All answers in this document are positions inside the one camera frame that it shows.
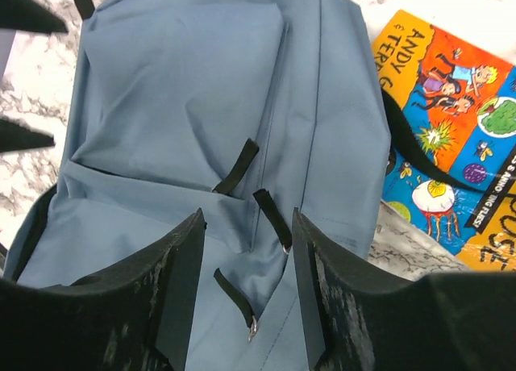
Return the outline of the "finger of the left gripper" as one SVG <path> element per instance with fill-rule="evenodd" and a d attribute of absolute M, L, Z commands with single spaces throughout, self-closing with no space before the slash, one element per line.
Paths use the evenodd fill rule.
<path fill-rule="evenodd" d="M 68 32 L 63 19 L 35 0 L 1 0 L 1 29 L 44 35 Z"/>
<path fill-rule="evenodd" d="M 55 146 L 54 138 L 8 119 L 1 119 L 0 152 L 21 152 Z"/>

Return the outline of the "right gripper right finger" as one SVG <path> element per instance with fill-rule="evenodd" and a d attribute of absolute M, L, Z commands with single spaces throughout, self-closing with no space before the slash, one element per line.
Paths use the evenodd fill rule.
<path fill-rule="evenodd" d="M 408 281 L 293 214 L 293 258 L 312 370 L 512 370 L 513 273 Z"/>

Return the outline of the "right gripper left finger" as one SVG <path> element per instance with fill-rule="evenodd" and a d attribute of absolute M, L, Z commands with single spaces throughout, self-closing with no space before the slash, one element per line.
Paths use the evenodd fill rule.
<path fill-rule="evenodd" d="M 205 230 L 197 211 L 70 286 L 2 281 L 2 369 L 183 370 Z"/>

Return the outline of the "blue student backpack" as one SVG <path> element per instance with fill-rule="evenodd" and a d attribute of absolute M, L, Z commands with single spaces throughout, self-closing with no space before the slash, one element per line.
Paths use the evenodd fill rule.
<path fill-rule="evenodd" d="M 183 370 L 312 370 L 293 214 L 366 261 L 391 148 L 436 179 L 382 91 L 349 0 L 75 0 L 84 20 L 58 181 L 2 281 L 70 286 L 197 211 Z"/>

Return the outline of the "orange comic book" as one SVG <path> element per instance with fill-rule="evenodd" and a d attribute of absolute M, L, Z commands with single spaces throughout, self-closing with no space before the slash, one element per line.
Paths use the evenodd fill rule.
<path fill-rule="evenodd" d="M 515 67 L 406 11 L 372 46 L 438 182 L 392 152 L 384 201 L 471 269 L 515 269 Z"/>

